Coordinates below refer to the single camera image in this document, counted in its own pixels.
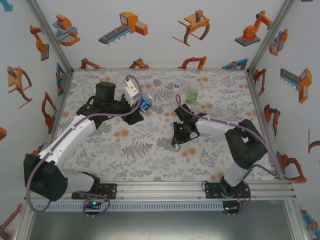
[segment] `blue label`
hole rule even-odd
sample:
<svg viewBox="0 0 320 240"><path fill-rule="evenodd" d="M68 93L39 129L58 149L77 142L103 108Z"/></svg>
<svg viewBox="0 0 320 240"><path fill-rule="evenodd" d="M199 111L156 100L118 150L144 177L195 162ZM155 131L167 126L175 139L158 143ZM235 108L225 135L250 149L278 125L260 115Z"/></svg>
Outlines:
<svg viewBox="0 0 320 240"><path fill-rule="evenodd" d="M140 111L141 112L146 112L149 110L149 108L151 108L151 105L149 103L147 103L144 98L141 99L141 103L140 103Z"/></svg>

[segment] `mounting plate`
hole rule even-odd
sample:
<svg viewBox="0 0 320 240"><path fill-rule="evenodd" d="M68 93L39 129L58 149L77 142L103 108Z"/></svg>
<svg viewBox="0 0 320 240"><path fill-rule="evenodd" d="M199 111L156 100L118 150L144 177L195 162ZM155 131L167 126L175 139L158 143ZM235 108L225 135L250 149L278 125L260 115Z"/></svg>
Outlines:
<svg viewBox="0 0 320 240"><path fill-rule="evenodd" d="M246 185L245 184L239 184L238 192L242 193L239 195L234 195L233 197L225 197L222 194L221 188L220 188L220 182L206 182L204 183L204 190L205 190L205 198L206 199L238 199L238 198L249 198L249 193L246 191Z"/></svg>
<svg viewBox="0 0 320 240"><path fill-rule="evenodd" d="M101 183L101 195L107 197L109 200L116 199L117 194L117 184L116 183ZM78 193L72 193L71 199L74 200L88 200L91 197L86 195L81 195Z"/></svg>

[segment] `fern leaf pattern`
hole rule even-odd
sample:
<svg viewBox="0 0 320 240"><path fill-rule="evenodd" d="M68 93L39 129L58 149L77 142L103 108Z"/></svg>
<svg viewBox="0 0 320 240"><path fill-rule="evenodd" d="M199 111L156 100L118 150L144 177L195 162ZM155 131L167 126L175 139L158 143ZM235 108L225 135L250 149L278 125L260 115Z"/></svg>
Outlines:
<svg viewBox="0 0 320 240"><path fill-rule="evenodd" d="M122 81L131 70L75 71L62 109L57 136L68 128L76 111L96 92L99 82L116 84L114 99L124 92ZM141 113L144 120L128 125L121 117L103 122L71 153L62 171L68 174L88 172L102 182L208 181L225 173L234 161L227 142L208 134L172 147L174 113L178 107L170 101L173 86L181 87L185 102L189 84L198 85L197 101L189 108L217 119L239 122L250 119L260 131L257 113L243 71L135 71L144 94L153 92L152 107ZM259 164L270 169L267 156ZM267 173L254 169L248 180L271 180Z"/></svg>

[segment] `gray floor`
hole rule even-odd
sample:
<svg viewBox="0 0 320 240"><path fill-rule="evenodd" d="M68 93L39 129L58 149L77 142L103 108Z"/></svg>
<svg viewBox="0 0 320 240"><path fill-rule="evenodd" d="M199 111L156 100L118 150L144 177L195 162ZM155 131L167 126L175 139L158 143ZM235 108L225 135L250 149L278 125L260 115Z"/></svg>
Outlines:
<svg viewBox="0 0 320 240"><path fill-rule="evenodd" d="M292 240L279 204L251 202L243 214L221 212L110 212L86 219L82 213L35 216L30 240Z"/></svg>

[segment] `wall decal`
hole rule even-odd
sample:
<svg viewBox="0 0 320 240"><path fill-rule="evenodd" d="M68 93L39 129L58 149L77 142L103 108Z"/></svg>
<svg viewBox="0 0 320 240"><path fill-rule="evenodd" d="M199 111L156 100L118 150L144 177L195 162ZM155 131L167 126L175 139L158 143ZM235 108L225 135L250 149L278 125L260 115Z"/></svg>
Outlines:
<svg viewBox="0 0 320 240"><path fill-rule="evenodd" d="M49 102L49 104L53 108L54 115L52 115L52 116L50 116L46 112L47 101ZM55 118L56 118L55 114L57 114L57 109L56 109L56 106L54 105L54 102L52 101L51 97L49 96L49 94L46 91L44 92L44 99L42 101L41 110L42 110L42 114L44 116L44 122L48 126L48 134L50 134L52 131L52 128L54 126L54 122L55 122Z"/></svg>
<svg viewBox="0 0 320 240"><path fill-rule="evenodd" d="M230 62L229 64L224 65L222 68L223 69L234 69L236 67L240 67L240 69L244 69L247 65L247 62L248 62L248 58L244 58L239 61Z"/></svg>
<svg viewBox="0 0 320 240"><path fill-rule="evenodd" d="M126 36L127 33L133 34L137 32L143 36L148 34L148 26L138 21L138 16L132 12L122 12L120 13L121 25L111 32L103 35L99 38L99 42L103 44L114 43L115 40L120 39L121 36Z"/></svg>
<svg viewBox="0 0 320 240"><path fill-rule="evenodd" d="M28 155L32 155L32 156L38 156L38 154L41 152L42 148L44 147L44 145L46 145L47 143L43 143L42 145L38 146L36 150L33 150L31 153L26 153L25 157L27 157Z"/></svg>
<svg viewBox="0 0 320 240"><path fill-rule="evenodd" d="M14 10L14 6L9 4L7 0L0 0L0 2L3 5L5 12L12 12Z"/></svg>
<svg viewBox="0 0 320 240"><path fill-rule="evenodd" d="M313 147L320 146L320 140L313 141L310 143L310 129L308 130L308 153L310 154L310 151Z"/></svg>
<svg viewBox="0 0 320 240"><path fill-rule="evenodd" d="M0 141L4 139L7 136L7 130L4 128L0 127Z"/></svg>
<svg viewBox="0 0 320 240"><path fill-rule="evenodd" d="M295 86L295 90L299 92L299 103L303 104L309 97L309 86L312 84L312 74L306 68L300 76L297 76L286 69L281 68L280 77L287 81L287 84Z"/></svg>
<svg viewBox="0 0 320 240"><path fill-rule="evenodd" d="M22 209L22 204L19 204L16 210L11 213L11 215L5 220L3 224L0 225L0 236L3 240L10 240L13 239L13 235L16 233L18 229L12 229L10 232L8 231L7 227L11 224L11 222L15 219L15 217L20 213Z"/></svg>
<svg viewBox="0 0 320 240"><path fill-rule="evenodd" d="M288 28L286 28L284 31L279 31L278 36L274 38L271 46L269 47L269 52L274 56L278 56L278 53L284 48L284 43L287 41L287 38Z"/></svg>
<svg viewBox="0 0 320 240"><path fill-rule="evenodd" d="M186 16L184 18L185 21L187 21L189 24L185 24L184 22L182 21L179 21L180 24L182 24L183 26L186 27L186 30L185 30L185 35L184 35L184 38L183 38L183 41L180 40L179 38L173 36L173 38L175 40L178 40L179 42L187 45L187 46L190 46L188 44L188 37L189 35L192 35L194 37L196 37L197 39L199 40L203 40L205 39L205 37L207 36L209 30L210 30L210 19L207 18L205 15L204 15L204 12L202 10L198 10L196 11L194 14L191 14L189 16ZM193 32L201 27L205 27L205 30L203 32L203 34L201 36L197 36L195 34L193 34Z"/></svg>
<svg viewBox="0 0 320 240"><path fill-rule="evenodd" d="M38 49L38 51L40 52L40 59L41 61L46 60L49 58L49 44L44 44L41 40L41 38L39 37L38 33L42 33L40 27L33 27L32 25L30 25L30 33L34 35L36 42L36 48Z"/></svg>
<svg viewBox="0 0 320 240"><path fill-rule="evenodd" d="M26 102L19 107L19 109L20 109L24 105L26 105L27 103L32 101L32 98L28 98L24 93L25 90L27 90L28 88L30 88L32 86L31 80L30 80L28 74L25 72L25 70L21 69L18 66L15 68L12 68L11 66L9 66L7 68L7 73L8 73L8 87L11 87L12 85L14 85L14 88L11 89L8 93L12 93L13 91L17 90L21 94L23 99L26 100ZM22 76L23 75L25 76L25 78L29 84L29 86L27 86L25 88L23 87L23 83L22 83Z"/></svg>
<svg viewBox="0 0 320 240"><path fill-rule="evenodd" d="M266 69L264 68L261 71L255 70L255 73L252 76L255 84L257 84L257 82L260 80L261 75L262 75L262 86L261 86L259 96L261 96L261 94L265 91Z"/></svg>
<svg viewBox="0 0 320 240"><path fill-rule="evenodd" d="M136 66L138 66L141 69L148 69L149 68L149 65L145 64L141 58L139 58L136 61L133 61L133 63L130 65L129 68L134 69Z"/></svg>
<svg viewBox="0 0 320 240"><path fill-rule="evenodd" d="M79 69L86 69L88 65L91 67L94 67L95 69L104 69L104 67L100 67L99 65L93 63L92 61L89 61L86 58L83 58L81 60L81 67L78 67L78 68Z"/></svg>
<svg viewBox="0 0 320 240"><path fill-rule="evenodd" d="M313 232L314 237L312 237L313 240L319 240L320 239L320 230L319 230L319 223L314 220L310 214L306 210L301 210L302 217L306 224L308 225L307 230L310 230Z"/></svg>
<svg viewBox="0 0 320 240"><path fill-rule="evenodd" d="M56 78L56 86L58 87L58 97L64 93L64 90L62 88L62 74L65 71L62 69L59 63L56 63L56 72L55 72L55 78Z"/></svg>
<svg viewBox="0 0 320 240"><path fill-rule="evenodd" d="M288 155L281 155L278 151L276 152L276 156L279 159L281 171L283 174L286 173L286 167L290 164L294 164L299 173L299 176L295 176L292 178L288 178L291 182L295 184L305 184L308 180L305 178L304 173L302 172L301 165L296 158L288 157Z"/></svg>
<svg viewBox="0 0 320 240"><path fill-rule="evenodd" d="M61 45L70 47L80 41L77 32L78 29L72 26L71 21L67 17L58 14L56 16L56 22L52 25L57 30L54 35Z"/></svg>
<svg viewBox="0 0 320 240"><path fill-rule="evenodd" d="M259 12L257 15L255 15L256 21L254 23L254 25L249 25L247 26L244 30L243 30L243 36L237 37L235 39L235 41L246 47L252 44L255 44L257 42L260 42L260 38L257 37L256 33L258 32L261 23L264 23L265 25L267 25L267 29L269 30L272 21L266 17L265 15L266 11L263 10L261 12Z"/></svg>
<svg viewBox="0 0 320 240"><path fill-rule="evenodd" d="M202 68L204 67L206 61L207 61L207 57L206 57L206 56L204 56L204 57L191 57L191 58L187 58L186 60L184 60L184 62L182 63L182 65L178 67L178 69L186 69L188 63L190 63L190 62L199 62L197 68L198 68L198 69L202 69Z"/></svg>
<svg viewBox="0 0 320 240"><path fill-rule="evenodd" d="M266 122L269 123L271 120L271 114L273 114L273 121L272 121L272 129L274 132L274 143L276 142L276 135L278 131L278 120L281 112L276 108L270 108L270 104L267 104L264 107L264 116L266 119Z"/></svg>

